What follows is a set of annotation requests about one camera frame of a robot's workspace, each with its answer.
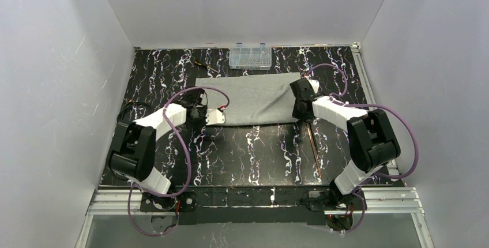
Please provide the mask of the grey cloth napkin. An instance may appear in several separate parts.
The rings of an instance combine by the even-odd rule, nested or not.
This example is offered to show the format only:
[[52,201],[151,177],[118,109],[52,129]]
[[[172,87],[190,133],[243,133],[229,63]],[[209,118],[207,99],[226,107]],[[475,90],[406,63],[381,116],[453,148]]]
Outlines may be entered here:
[[295,97],[290,83],[300,73],[259,74],[240,77],[197,78],[195,86],[225,92],[230,104],[224,111],[224,126],[293,123]]

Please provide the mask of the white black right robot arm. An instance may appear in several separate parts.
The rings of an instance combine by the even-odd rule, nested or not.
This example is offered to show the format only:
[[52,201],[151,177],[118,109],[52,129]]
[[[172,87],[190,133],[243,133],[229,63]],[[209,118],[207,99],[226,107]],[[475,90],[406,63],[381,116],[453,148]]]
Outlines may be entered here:
[[294,118],[305,122],[321,118],[347,133],[351,160],[330,184],[336,194],[353,193],[382,166],[400,156],[400,146],[383,110],[367,111],[315,93],[306,78],[290,83],[290,87],[295,97]]

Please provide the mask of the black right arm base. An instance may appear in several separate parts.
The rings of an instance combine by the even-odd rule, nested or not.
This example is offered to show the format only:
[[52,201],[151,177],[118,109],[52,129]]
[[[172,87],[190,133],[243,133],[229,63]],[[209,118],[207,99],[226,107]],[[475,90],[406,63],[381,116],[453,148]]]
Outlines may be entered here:
[[311,211],[344,211],[367,209],[364,192],[342,194],[336,186],[310,190],[301,199],[302,204]]

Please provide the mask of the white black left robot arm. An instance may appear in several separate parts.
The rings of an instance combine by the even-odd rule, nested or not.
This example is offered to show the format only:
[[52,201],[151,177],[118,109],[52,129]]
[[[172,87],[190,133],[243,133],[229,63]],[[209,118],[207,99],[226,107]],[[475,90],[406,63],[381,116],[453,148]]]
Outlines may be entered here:
[[108,168],[157,197],[180,195],[184,189],[170,194],[170,180],[155,167],[156,142],[170,131],[177,133],[176,127],[185,123],[203,125],[208,109],[202,102],[204,97],[204,89],[192,87],[145,118],[119,121],[107,155]]

